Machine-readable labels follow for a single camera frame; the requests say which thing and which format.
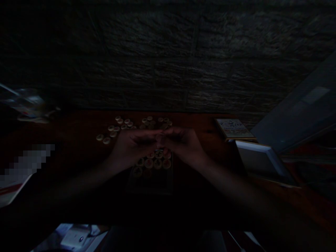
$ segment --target textured wall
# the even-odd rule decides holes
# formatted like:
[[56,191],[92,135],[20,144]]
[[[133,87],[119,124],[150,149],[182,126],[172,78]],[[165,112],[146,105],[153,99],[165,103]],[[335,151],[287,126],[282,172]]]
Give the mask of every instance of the textured wall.
[[23,2],[0,5],[0,82],[80,108],[251,128],[336,49],[336,0]]

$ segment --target hand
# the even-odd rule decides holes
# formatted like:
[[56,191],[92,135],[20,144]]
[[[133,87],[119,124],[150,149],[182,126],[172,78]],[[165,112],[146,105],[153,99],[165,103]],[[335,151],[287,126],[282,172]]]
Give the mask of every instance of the hand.
[[140,158],[157,149],[155,136],[162,130],[124,129],[118,136],[105,167],[115,175],[134,165]]
[[204,163],[207,158],[194,129],[171,127],[163,131],[162,134],[156,136],[159,147],[171,149],[178,157],[196,168],[201,163]]

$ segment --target white device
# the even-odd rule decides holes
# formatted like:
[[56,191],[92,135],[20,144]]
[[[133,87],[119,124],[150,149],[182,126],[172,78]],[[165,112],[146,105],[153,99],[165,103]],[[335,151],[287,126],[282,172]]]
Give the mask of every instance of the white device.
[[72,251],[81,249],[90,234],[90,230],[77,227],[70,228],[61,241],[61,245],[71,248]]

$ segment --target table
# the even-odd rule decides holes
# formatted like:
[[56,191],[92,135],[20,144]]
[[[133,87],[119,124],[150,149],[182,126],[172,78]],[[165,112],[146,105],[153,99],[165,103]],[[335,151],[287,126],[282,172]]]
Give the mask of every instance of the table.
[[[104,160],[111,152],[115,139],[109,145],[96,140],[98,134],[107,134],[109,125],[117,125],[116,116],[130,118],[135,125],[141,119],[153,116],[168,117],[175,126],[192,127],[208,155],[234,172],[244,175],[239,153],[232,143],[225,143],[216,128],[214,118],[235,118],[226,114],[160,113],[134,111],[76,111],[63,115],[50,124],[28,123],[20,130],[0,140],[6,146],[1,164],[13,162],[14,156],[31,144],[55,143],[56,151],[47,165],[37,172],[23,188],[12,206],[31,194],[60,182],[67,176],[85,170]],[[172,196],[135,195],[125,193],[129,170],[118,174],[102,187],[85,196],[77,197],[66,206],[39,214],[35,222],[52,218],[54,223],[91,223],[132,225],[156,228],[199,228],[223,230],[253,230],[244,213],[229,203],[200,174],[174,156],[174,191]],[[281,191],[274,183],[265,186],[275,194]]]

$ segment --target cable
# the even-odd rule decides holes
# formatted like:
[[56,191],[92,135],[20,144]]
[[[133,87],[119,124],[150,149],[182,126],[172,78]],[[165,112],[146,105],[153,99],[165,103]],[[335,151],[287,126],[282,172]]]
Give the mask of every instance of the cable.
[[232,236],[232,234],[230,233],[229,230],[228,230],[228,233],[231,235],[232,239],[237,243],[238,247],[240,248],[240,251],[241,251],[241,252],[246,252],[245,249],[243,249],[243,248],[239,245],[239,243],[236,241],[236,239]]

